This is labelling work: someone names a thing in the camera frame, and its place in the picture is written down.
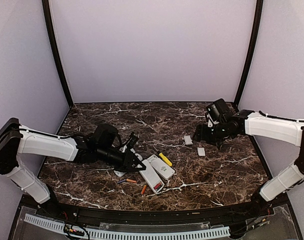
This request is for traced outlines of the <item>white battery cover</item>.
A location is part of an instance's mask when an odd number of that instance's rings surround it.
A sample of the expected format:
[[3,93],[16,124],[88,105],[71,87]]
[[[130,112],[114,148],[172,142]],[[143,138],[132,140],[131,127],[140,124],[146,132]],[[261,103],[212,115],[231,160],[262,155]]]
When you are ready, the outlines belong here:
[[192,141],[192,138],[190,135],[184,136],[184,142],[185,142],[185,145],[187,145],[187,146],[190,146],[193,144],[193,141]]

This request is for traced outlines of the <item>grey remote control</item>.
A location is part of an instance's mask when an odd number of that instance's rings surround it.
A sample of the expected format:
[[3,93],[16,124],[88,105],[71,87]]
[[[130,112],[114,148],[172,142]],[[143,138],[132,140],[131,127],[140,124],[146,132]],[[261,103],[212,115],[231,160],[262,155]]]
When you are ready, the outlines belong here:
[[[143,160],[142,155],[140,155],[139,153],[135,153],[135,156],[138,158],[140,162]],[[129,170],[121,169],[120,171],[114,170],[113,172],[117,177],[123,177],[125,174],[129,172]]]

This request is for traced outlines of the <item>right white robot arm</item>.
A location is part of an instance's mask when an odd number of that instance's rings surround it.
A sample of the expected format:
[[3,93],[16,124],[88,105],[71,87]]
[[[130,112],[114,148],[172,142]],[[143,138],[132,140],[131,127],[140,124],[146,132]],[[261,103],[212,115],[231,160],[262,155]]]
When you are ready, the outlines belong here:
[[238,135],[261,136],[293,144],[300,148],[299,156],[276,177],[263,184],[247,205],[247,213],[257,217],[279,194],[304,181],[304,119],[290,119],[261,111],[241,110],[234,113],[222,99],[206,107],[207,123],[199,124],[193,135],[196,142],[221,148],[224,141]]

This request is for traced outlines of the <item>white remote with battery bay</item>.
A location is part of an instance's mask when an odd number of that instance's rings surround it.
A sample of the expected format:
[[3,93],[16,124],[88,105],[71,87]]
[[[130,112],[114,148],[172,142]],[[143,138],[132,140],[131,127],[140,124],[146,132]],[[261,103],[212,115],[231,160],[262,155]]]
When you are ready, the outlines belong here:
[[175,170],[167,165],[163,160],[161,160],[156,155],[151,155],[147,161],[151,164],[153,169],[165,180],[168,180],[175,174]]

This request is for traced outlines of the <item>white remote sliding cover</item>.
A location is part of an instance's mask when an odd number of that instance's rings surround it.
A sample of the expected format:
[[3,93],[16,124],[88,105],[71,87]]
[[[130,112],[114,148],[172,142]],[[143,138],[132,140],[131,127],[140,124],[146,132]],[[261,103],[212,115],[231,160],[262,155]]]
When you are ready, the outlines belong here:
[[203,147],[198,147],[197,153],[200,157],[204,157],[206,155],[205,149]]

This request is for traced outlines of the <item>yellow handled screwdriver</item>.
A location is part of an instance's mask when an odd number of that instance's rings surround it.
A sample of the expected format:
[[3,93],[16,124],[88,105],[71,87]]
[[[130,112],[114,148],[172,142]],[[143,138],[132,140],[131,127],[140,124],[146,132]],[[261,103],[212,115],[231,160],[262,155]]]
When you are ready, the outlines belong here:
[[155,151],[157,152],[158,156],[168,165],[172,166],[172,162],[158,149],[155,148]]

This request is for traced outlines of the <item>white remote control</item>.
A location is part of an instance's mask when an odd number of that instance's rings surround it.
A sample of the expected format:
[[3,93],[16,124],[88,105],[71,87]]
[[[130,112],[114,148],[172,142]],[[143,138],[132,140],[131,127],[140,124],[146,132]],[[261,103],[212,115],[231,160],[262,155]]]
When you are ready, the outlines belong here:
[[153,193],[159,193],[164,187],[164,182],[161,180],[148,160],[145,159],[141,163],[146,166],[146,169],[140,170],[140,174],[152,189]]

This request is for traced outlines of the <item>orange AA battery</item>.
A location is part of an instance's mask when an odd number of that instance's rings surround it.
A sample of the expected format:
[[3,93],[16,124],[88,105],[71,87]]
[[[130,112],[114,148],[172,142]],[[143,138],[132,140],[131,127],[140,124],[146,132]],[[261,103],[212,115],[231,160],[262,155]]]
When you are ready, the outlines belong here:
[[126,179],[126,181],[127,181],[127,182],[130,182],[130,183],[137,183],[137,181],[136,181],[136,180],[129,179],[129,178],[127,178],[127,179]]
[[145,193],[145,191],[146,191],[146,188],[147,188],[147,185],[145,184],[144,186],[143,186],[143,189],[142,189],[142,191],[141,191],[141,194],[143,195],[144,193]]

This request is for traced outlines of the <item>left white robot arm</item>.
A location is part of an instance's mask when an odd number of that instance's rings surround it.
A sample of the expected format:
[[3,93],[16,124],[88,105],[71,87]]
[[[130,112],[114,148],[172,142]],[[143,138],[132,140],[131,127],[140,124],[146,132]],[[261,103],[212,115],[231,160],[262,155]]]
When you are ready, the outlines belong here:
[[118,172],[138,172],[147,169],[132,151],[138,138],[131,133],[119,146],[119,131],[110,124],[99,124],[87,135],[61,136],[49,134],[21,125],[17,118],[10,118],[0,129],[0,175],[4,175],[28,193],[52,218],[62,214],[62,206],[55,194],[39,180],[21,161],[20,154],[42,155],[77,164],[103,161]]

